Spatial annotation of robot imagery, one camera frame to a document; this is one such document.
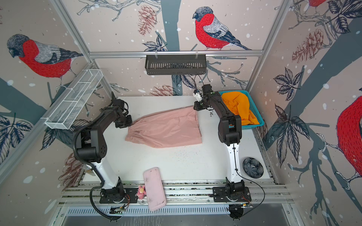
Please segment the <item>pink shorts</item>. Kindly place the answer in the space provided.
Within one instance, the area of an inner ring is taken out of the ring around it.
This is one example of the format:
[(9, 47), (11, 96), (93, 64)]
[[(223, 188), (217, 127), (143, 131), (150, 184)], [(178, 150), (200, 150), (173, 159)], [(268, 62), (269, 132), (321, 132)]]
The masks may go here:
[(189, 106), (143, 116), (128, 128), (125, 141), (152, 148), (201, 144), (197, 111)]

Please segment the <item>teal plastic basket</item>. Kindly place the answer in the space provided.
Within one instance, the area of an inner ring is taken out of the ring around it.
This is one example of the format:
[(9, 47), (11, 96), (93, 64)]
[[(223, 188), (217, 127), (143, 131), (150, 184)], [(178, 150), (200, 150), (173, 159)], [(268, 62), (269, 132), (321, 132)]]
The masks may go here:
[(250, 110), (254, 113), (254, 115), (257, 117), (257, 119), (259, 121), (259, 125), (246, 125), (246, 126), (242, 126), (242, 129), (243, 130), (249, 130), (249, 129), (253, 129), (253, 128), (256, 128), (256, 127), (263, 126), (265, 124), (264, 120), (261, 117), (261, 115), (260, 115), (254, 101), (252, 100), (250, 94), (247, 91), (245, 91), (245, 90), (225, 90), (225, 91), (219, 91), (219, 93), (220, 93), (220, 95), (222, 95), (223, 93), (233, 92), (233, 91), (241, 92), (241, 93), (245, 94), (248, 97), (249, 103), (250, 103)]

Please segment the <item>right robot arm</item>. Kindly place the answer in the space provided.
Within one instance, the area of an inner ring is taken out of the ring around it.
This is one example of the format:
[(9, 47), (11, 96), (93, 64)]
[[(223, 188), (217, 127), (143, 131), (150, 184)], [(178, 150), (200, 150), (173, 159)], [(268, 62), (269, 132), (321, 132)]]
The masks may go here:
[(219, 117), (218, 137), (226, 145), (228, 168), (226, 175), (225, 193), (230, 201), (235, 202), (246, 193), (244, 178), (240, 172), (239, 144), (242, 138), (241, 117), (229, 110), (219, 92), (213, 91), (210, 84), (202, 86), (202, 90), (195, 89), (193, 96), (194, 110), (202, 111), (212, 108)]

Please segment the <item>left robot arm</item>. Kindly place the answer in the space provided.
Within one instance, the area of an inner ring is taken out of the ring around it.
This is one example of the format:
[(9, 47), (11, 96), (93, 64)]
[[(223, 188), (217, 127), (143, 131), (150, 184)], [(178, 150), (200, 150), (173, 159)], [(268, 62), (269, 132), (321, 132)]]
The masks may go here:
[(104, 131), (113, 123), (123, 129), (132, 125), (128, 104), (120, 101), (104, 107), (101, 114), (74, 134), (74, 156), (100, 179), (101, 203), (117, 203), (126, 197), (121, 179), (115, 175), (106, 159), (107, 144)]

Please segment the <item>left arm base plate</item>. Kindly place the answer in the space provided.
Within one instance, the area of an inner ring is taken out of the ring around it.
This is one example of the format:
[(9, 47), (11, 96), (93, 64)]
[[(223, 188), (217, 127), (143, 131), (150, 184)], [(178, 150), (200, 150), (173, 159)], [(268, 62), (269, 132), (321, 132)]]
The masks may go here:
[(118, 192), (115, 188), (112, 189), (102, 189), (100, 193), (100, 203), (101, 204), (116, 204), (116, 203), (137, 203), (138, 189), (136, 188), (126, 188), (123, 192)]

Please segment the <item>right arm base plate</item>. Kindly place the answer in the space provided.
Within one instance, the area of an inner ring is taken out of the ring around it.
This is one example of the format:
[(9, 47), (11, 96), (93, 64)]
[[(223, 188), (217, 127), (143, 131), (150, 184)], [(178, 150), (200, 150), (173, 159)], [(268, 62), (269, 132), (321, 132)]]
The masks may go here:
[(227, 193), (225, 187), (213, 187), (212, 195), (214, 202), (251, 202), (251, 195), (248, 187), (244, 191)]

